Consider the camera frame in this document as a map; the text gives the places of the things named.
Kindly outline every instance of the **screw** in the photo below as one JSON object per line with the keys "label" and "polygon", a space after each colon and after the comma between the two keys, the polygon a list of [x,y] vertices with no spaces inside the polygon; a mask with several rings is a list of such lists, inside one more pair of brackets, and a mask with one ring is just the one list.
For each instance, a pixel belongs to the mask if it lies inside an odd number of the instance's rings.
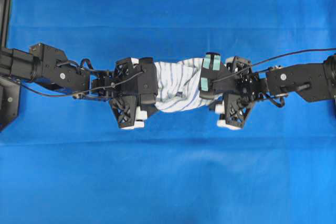
{"label": "screw", "polygon": [[286,76],[284,73],[282,73],[282,74],[280,75],[280,79],[281,79],[282,81],[285,81],[285,80],[287,79],[287,76]]}

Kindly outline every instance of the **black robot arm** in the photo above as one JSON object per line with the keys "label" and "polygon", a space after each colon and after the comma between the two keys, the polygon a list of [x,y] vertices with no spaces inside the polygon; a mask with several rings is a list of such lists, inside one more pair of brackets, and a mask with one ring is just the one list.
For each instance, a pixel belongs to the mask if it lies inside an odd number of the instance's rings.
{"label": "black robot arm", "polygon": [[[143,127],[143,121],[157,111],[152,58],[125,58],[116,62],[114,70],[95,70],[89,59],[78,64],[62,50],[42,43],[31,46],[29,53],[3,47],[0,77],[0,130],[17,117],[20,86],[47,97],[109,101],[118,126],[125,129]],[[42,94],[23,82],[61,94]]]}
{"label": "black robot arm", "polygon": [[336,55],[329,56],[323,63],[271,67],[259,72],[253,72],[251,62],[240,57],[226,64],[220,62],[216,71],[211,66],[216,65],[219,54],[207,55],[209,67],[204,67],[205,58],[200,97],[213,99],[216,94],[223,95],[222,100],[210,106],[220,115],[217,122],[220,125],[241,129],[256,102],[268,100],[281,108],[289,92],[296,92],[307,102],[336,98]]}

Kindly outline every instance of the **striped towel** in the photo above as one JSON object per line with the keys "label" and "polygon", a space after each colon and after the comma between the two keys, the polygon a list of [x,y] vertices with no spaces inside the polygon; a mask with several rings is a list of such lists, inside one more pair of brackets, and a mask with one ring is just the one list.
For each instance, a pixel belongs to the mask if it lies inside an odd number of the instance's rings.
{"label": "striped towel", "polygon": [[159,83],[155,106],[158,110],[192,110],[214,101],[202,99],[199,95],[202,61],[203,58],[192,58],[177,63],[155,62]]}

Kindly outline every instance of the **metal bracket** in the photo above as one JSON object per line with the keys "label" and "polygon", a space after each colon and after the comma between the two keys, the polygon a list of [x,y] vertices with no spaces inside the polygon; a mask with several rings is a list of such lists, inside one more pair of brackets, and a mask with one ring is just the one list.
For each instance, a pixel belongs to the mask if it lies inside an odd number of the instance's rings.
{"label": "metal bracket", "polygon": [[0,78],[0,131],[18,117],[20,86]]}

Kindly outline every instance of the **blue fabric background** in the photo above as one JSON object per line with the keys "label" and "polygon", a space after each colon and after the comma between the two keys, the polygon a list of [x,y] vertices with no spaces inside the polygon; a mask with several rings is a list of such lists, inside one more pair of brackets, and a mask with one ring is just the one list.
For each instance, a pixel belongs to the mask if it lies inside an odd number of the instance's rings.
{"label": "blue fabric background", "polygon": [[[43,42],[104,69],[207,51],[257,62],[335,47],[335,15],[335,0],[13,0],[7,46]],[[286,102],[257,104],[242,131],[204,107],[126,132],[107,103],[22,90],[0,134],[0,223],[335,223],[334,105]]]}

